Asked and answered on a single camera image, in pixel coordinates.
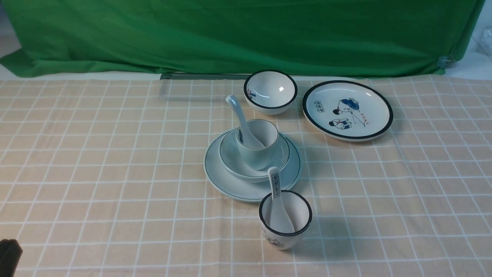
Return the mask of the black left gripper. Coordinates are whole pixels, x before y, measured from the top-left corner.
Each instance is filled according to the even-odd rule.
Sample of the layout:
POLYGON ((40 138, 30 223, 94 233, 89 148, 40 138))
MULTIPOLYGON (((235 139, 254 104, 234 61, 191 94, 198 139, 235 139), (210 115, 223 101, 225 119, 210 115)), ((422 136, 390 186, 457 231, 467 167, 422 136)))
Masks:
POLYGON ((0 276, 14 277, 23 249, 16 239, 3 239, 0 242, 0 276))

